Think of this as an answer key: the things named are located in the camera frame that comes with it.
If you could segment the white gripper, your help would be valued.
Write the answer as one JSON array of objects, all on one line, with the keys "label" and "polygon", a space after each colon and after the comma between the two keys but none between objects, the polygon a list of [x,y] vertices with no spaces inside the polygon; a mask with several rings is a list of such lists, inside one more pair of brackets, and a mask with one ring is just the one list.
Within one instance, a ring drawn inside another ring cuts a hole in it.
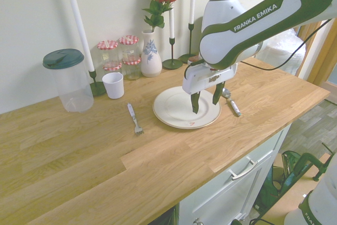
[{"label": "white gripper", "polygon": [[207,64],[189,65],[184,74],[182,89],[191,95],[193,113],[199,111],[199,98],[202,90],[215,86],[212,103],[216,105],[222,95],[225,81],[234,77],[238,64],[224,70],[213,70]]}]

